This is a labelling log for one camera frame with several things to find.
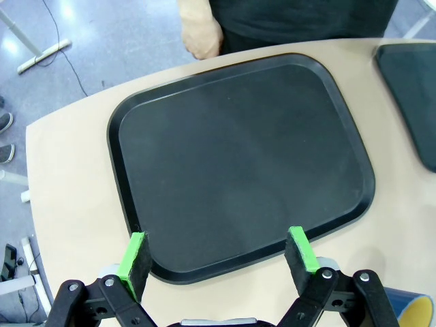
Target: bolt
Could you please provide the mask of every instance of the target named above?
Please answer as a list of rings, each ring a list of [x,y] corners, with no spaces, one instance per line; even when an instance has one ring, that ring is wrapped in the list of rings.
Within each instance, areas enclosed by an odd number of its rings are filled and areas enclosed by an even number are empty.
[[[369,275],[367,273],[362,273],[360,276],[361,281],[369,281]]]
[[[71,284],[68,289],[73,292],[74,290],[77,290],[77,287],[79,287],[79,285],[77,285],[77,283]]]
[[[322,272],[322,276],[325,278],[325,279],[330,279],[330,278],[332,278],[332,276],[333,276],[333,274],[332,274],[332,272],[330,271],[330,270],[324,270],[323,272]]]
[[[114,285],[114,279],[113,278],[108,278],[105,280],[104,285],[106,286],[112,286]]]

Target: black shoe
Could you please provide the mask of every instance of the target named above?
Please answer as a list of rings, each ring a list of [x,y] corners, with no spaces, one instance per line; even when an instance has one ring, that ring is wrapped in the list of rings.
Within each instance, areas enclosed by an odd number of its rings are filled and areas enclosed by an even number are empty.
[[[0,164],[7,164],[12,160],[15,153],[15,146],[13,144],[0,146]]]
[[[9,128],[9,126],[12,125],[13,121],[14,116],[12,116],[10,112],[0,116],[0,134]]]

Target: beige tabletop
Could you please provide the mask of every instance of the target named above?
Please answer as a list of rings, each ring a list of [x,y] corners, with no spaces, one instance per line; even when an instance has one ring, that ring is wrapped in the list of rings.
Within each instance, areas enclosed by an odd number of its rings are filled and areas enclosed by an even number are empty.
[[[67,279],[92,283],[119,263],[129,242],[106,130],[132,93],[225,65],[303,53],[332,74],[375,173],[375,197],[362,219],[313,243],[345,274],[372,269],[385,286],[436,296],[436,174],[418,159],[373,60],[380,42],[330,40],[240,52],[132,80],[64,107],[27,128],[31,206],[41,257],[55,295]],[[149,277],[142,304],[158,326],[183,318],[256,317],[276,324],[296,299],[282,255],[192,285]],[[320,326],[343,326],[327,313]],[[106,320],[102,326],[118,326]]]

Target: floor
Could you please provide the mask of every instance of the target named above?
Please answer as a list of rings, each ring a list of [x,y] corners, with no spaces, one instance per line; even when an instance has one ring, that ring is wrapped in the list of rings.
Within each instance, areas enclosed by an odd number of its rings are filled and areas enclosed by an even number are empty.
[[[46,0],[46,3],[57,21],[60,39],[67,37],[73,41],[65,52],[89,95],[194,61],[181,41],[176,0]],[[32,5],[25,0],[0,0],[0,7],[40,48],[57,41],[55,26],[42,0],[32,1]],[[399,0],[385,36],[403,36],[427,11],[422,0]],[[436,16],[416,37],[436,40]],[[24,175],[26,126],[85,96],[61,54],[48,67],[33,67],[17,75],[16,68],[30,57],[31,53],[0,23],[0,95],[6,100],[5,110],[15,117],[10,130],[1,135],[0,145],[16,145],[13,162],[1,169]],[[31,207],[20,201],[24,190],[22,186],[0,183],[0,264],[6,243],[17,248],[18,256],[23,255],[20,240],[25,236],[31,239],[35,256],[39,253]],[[46,283],[40,258],[36,261]],[[26,264],[18,267],[18,277],[27,274]],[[30,316],[37,309],[33,290],[23,291],[22,298]],[[17,293],[0,297],[0,314],[12,322],[26,321]],[[41,309],[32,317],[34,322],[44,319]]]

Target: black tray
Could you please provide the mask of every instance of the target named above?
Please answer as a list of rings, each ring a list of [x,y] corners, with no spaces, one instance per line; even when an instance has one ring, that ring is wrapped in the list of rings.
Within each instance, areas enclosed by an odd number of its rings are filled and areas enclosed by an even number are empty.
[[[327,70],[286,54],[223,67],[123,101],[108,142],[130,232],[152,272],[193,283],[357,219],[375,180]]]
[[[375,58],[421,162],[436,172],[436,44],[388,44]]]

